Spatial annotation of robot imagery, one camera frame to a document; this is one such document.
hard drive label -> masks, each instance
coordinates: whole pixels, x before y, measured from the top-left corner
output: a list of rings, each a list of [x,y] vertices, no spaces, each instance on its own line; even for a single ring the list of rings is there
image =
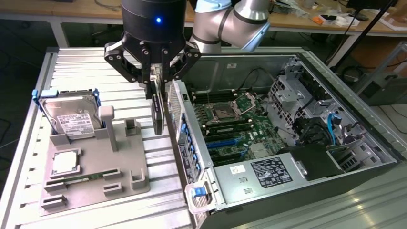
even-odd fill
[[[95,132],[88,113],[60,115],[56,118],[67,136],[92,134]]]
[[[287,168],[279,157],[251,163],[263,188],[292,181]]]

motherboard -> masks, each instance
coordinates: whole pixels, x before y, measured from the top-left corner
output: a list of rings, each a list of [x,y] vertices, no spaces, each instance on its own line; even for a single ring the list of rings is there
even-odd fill
[[[215,166],[272,156],[286,147],[255,93],[195,95],[192,105]]]

side panel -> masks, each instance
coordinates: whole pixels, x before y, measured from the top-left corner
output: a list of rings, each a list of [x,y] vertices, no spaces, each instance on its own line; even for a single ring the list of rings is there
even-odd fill
[[[360,183],[384,174],[394,166],[395,164],[387,164],[322,184],[252,202],[227,211],[218,212],[206,219],[200,229],[232,228],[343,194],[358,187]]]

hard drive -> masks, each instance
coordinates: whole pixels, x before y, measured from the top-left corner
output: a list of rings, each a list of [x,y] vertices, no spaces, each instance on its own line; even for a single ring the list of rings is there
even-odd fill
[[[71,140],[95,136],[95,130],[103,128],[97,116],[97,96],[97,90],[44,90],[40,97],[33,92],[33,101],[45,114],[55,134],[67,134]]]

floor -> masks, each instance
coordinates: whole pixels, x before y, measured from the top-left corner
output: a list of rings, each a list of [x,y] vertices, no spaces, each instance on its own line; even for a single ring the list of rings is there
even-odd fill
[[[91,39],[92,31],[103,31],[105,25],[65,23],[64,29],[72,47],[95,46]],[[99,38],[99,46],[120,39],[120,31]],[[279,32],[272,39],[274,32],[268,32],[262,46],[302,46],[308,47],[316,56],[324,60],[340,37],[328,37],[326,42],[315,42],[310,34]],[[186,36],[191,36],[191,28],[186,29]],[[9,161],[17,145],[27,110],[31,101],[31,91],[35,88],[40,72],[41,61],[47,47],[55,47],[56,41],[51,27],[44,22],[23,22],[0,20],[0,192],[7,179]],[[344,66],[355,64],[348,59]]]

